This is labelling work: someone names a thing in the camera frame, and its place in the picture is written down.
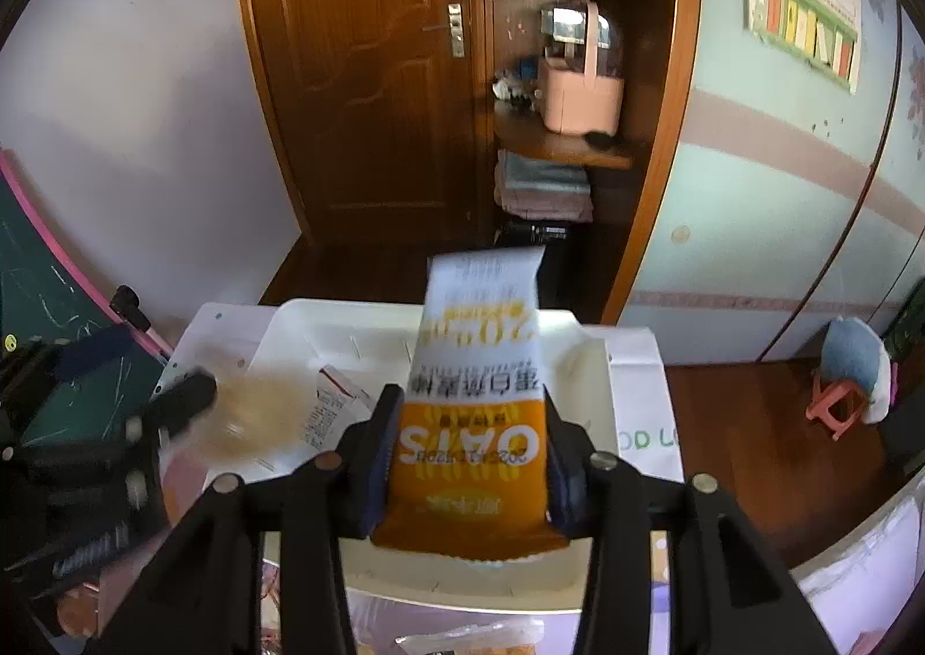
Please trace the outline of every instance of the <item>chalkboard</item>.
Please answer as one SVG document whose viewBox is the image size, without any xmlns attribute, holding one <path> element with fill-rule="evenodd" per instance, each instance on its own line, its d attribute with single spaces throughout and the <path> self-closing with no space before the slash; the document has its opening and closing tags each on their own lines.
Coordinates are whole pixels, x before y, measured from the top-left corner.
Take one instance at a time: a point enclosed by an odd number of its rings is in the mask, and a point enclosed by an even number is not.
<svg viewBox="0 0 925 655">
<path fill-rule="evenodd" d="M 76 341 L 111 327 L 114 313 L 40 222 L 0 150 L 0 345 L 5 350 L 38 336 Z M 150 345 L 147 338 L 142 342 Z M 122 357 L 62 384 L 23 441 L 109 438 L 151 397 L 163 364 L 136 341 Z"/>
</svg>

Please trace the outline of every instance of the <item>pink basket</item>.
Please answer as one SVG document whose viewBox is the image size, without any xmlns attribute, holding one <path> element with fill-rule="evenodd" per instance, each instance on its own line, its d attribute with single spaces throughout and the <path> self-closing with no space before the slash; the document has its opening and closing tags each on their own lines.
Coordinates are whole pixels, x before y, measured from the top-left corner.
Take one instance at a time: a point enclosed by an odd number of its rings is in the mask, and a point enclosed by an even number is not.
<svg viewBox="0 0 925 655">
<path fill-rule="evenodd" d="M 539 61 L 539 111 L 549 130 L 581 136 L 592 130 L 617 132 L 623 106 L 623 79 L 598 76 L 598 5 L 587 4 L 584 73 L 567 68 L 561 58 Z"/>
</svg>

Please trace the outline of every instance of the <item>wooden shelf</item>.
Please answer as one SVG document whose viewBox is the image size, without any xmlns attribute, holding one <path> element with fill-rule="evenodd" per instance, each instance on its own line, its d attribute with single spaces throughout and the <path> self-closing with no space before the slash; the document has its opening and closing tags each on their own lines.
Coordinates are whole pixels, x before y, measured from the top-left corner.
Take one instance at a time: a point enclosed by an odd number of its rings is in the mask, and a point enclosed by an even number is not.
<svg viewBox="0 0 925 655">
<path fill-rule="evenodd" d="M 605 151 L 592 149 L 581 136 L 553 133 L 538 113 L 521 112 L 507 102 L 495 102 L 495 138 L 502 149 L 531 159 L 612 170 L 632 169 L 632 155 L 637 153 L 637 148 L 628 144 Z"/>
</svg>

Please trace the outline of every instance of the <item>orange snack wrapper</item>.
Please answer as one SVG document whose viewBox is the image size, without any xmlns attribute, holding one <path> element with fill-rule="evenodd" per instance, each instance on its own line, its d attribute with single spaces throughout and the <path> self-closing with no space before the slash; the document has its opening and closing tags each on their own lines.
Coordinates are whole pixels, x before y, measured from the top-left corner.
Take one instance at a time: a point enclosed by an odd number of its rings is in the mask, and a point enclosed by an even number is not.
<svg viewBox="0 0 925 655">
<path fill-rule="evenodd" d="M 568 544 L 546 519 L 542 253 L 434 259 L 373 543 L 475 561 Z"/>
</svg>

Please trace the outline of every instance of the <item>white wall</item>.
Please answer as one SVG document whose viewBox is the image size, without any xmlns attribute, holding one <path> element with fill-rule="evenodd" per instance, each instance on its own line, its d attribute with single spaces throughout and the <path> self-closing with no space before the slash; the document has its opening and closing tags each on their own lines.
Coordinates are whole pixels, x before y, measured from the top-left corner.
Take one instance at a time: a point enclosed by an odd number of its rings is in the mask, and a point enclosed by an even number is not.
<svg viewBox="0 0 925 655">
<path fill-rule="evenodd" d="M 0 144 L 103 294 L 130 285 L 174 340 L 205 301 L 256 302 L 299 234 L 238 0 L 31 0 Z"/>
</svg>

